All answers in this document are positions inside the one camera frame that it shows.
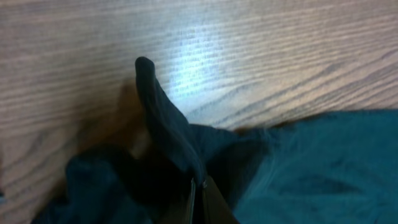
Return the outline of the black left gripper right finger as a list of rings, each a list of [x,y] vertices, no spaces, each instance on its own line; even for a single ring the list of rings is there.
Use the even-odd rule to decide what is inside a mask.
[[[206,224],[238,224],[214,180],[208,175],[202,188],[203,213]]]

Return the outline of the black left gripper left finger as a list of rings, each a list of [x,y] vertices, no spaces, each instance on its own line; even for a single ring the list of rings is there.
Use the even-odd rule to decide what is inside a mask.
[[[182,195],[178,202],[171,204],[158,224],[192,224],[195,207],[196,183],[190,181],[188,192]]]

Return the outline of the black t-shirt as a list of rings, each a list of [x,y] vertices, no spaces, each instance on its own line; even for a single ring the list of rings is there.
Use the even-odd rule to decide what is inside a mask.
[[[324,113],[243,134],[191,124],[137,58],[136,87],[153,158],[102,145],[73,157],[64,193],[34,223],[158,223],[196,183],[205,223],[210,176],[239,223],[396,223],[397,111]]]

